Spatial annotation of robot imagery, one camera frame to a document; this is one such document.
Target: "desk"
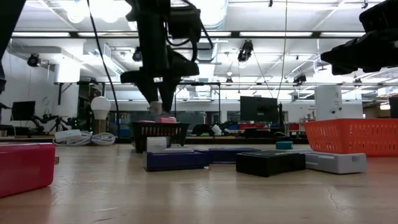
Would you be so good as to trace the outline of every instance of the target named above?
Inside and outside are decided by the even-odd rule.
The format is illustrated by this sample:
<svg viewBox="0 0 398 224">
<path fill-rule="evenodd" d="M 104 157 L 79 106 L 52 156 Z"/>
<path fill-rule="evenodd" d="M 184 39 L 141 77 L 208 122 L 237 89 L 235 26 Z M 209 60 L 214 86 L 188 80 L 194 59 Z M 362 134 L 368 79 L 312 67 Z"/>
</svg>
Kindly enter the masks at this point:
<svg viewBox="0 0 398 224">
<path fill-rule="evenodd" d="M 148 173 L 131 148 L 57 148 L 53 184 L 0 199 L 0 223 L 397 222 L 398 158 L 370 158 L 367 174 L 303 170 L 263 178 L 236 173 L 234 165 Z"/>
</svg>

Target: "small white box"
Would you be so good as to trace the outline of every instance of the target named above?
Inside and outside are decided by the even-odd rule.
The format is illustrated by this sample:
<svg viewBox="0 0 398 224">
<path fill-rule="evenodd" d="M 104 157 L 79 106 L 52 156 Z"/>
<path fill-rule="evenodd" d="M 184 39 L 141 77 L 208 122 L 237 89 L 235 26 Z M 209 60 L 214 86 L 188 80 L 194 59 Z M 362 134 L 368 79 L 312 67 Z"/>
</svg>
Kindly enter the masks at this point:
<svg viewBox="0 0 398 224">
<path fill-rule="evenodd" d="M 333 154 L 314 152 L 305 155 L 305 167 L 334 174 L 366 172 L 368 163 L 365 153 Z"/>
</svg>

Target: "ceiling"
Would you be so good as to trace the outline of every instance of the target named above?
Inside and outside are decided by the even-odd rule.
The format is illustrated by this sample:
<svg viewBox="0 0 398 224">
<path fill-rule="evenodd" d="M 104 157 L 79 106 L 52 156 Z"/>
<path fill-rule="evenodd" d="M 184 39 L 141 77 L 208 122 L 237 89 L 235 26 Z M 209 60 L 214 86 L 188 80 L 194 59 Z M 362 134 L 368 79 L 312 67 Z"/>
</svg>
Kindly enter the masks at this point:
<svg viewBox="0 0 398 224">
<path fill-rule="evenodd" d="M 107 2 L 112 0 L 95 0 Z M 346 31 L 363 32 L 359 15 L 364 11 L 363 1 L 355 0 L 288 0 L 287 12 L 285 1 L 274 0 L 269 7 L 269 1 L 257 0 L 196 0 L 202 8 L 202 20 L 214 19 L 219 7 L 224 7 L 223 1 L 228 3 L 225 7 L 226 15 L 221 27 L 222 30 L 239 31 Z M 382 0 L 369 0 L 369 7 Z M 88 11 L 79 23 L 72 23 L 68 19 L 69 8 L 75 4 L 73 0 L 43 1 L 28 0 L 21 14 L 16 31 L 42 31 L 42 32 L 69 32 L 93 30 Z M 95 14 L 95 23 L 99 32 L 132 31 L 134 26 L 129 26 L 127 20 L 119 15 L 116 22 L 105 22 L 102 16 L 114 14 L 116 10 L 126 10 L 125 1 L 113 1 L 112 7 L 103 7 L 102 11 Z M 317 67 L 319 53 L 344 44 L 349 39 L 253 39 L 254 55 L 248 60 L 246 67 L 239 68 L 236 53 L 241 48 L 245 38 L 220 38 L 217 49 L 218 54 L 214 59 L 213 80 L 225 81 L 227 72 L 232 72 L 234 82 L 262 82 L 265 77 L 267 82 L 280 82 L 281 75 L 288 81 L 299 73 L 304 73 L 311 80 L 314 74 L 314 65 Z M 94 39 L 15 39 L 16 44 L 22 46 L 56 46 L 73 54 L 76 58 L 89 65 L 89 69 L 82 70 L 81 75 L 90 75 L 99 80 L 106 80 L 101 61 L 93 59 L 88 52 L 97 49 Z M 139 45 L 138 39 L 101 39 L 101 46 L 107 44 L 111 47 L 112 59 L 126 70 L 137 70 L 141 63 L 132 61 L 134 48 Z M 362 72 L 346 75 L 352 81 L 354 75 L 360 76 Z M 395 77 L 394 72 L 382 72 L 373 78 Z"/>
</svg>

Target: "white lamp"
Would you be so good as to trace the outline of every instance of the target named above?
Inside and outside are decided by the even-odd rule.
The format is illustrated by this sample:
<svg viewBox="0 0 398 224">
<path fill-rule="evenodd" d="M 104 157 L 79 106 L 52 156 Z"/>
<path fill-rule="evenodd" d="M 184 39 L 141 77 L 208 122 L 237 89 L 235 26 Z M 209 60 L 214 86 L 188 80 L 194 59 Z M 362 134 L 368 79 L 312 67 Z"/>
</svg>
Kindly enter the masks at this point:
<svg viewBox="0 0 398 224">
<path fill-rule="evenodd" d="M 91 102 L 91 109 L 94 113 L 94 119 L 105 120 L 111 110 L 111 102 L 103 96 L 96 97 Z"/>
</svg>

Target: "black box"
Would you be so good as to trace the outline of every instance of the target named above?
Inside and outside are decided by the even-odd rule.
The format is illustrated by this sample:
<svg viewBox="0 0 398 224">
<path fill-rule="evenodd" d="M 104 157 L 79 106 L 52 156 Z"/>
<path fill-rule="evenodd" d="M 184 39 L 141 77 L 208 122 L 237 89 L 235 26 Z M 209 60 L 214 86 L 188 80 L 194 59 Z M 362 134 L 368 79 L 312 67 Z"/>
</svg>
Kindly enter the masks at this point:
<svg viewBox="0 0 398 224">
<path fill-rule="evenodd" d="M 236 155 L 236 171 L 245 174 L 269 177 L 282 172 L 304 169 L 305 154 L 261 151 Z"/>
</svg>

